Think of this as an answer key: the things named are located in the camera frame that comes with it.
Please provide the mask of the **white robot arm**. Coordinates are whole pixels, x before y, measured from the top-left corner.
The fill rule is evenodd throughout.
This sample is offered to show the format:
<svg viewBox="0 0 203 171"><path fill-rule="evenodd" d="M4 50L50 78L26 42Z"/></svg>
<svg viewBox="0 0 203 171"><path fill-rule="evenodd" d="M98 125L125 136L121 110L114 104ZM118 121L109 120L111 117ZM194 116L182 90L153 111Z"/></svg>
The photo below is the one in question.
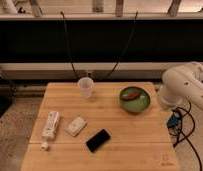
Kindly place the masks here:
<svg viewBox="0 0 203 171"><path fill-rule="evenodd" d="M203 111L203 65L189 62L166 70L157 97L163 108L178 107L187 99Z"/></svg>

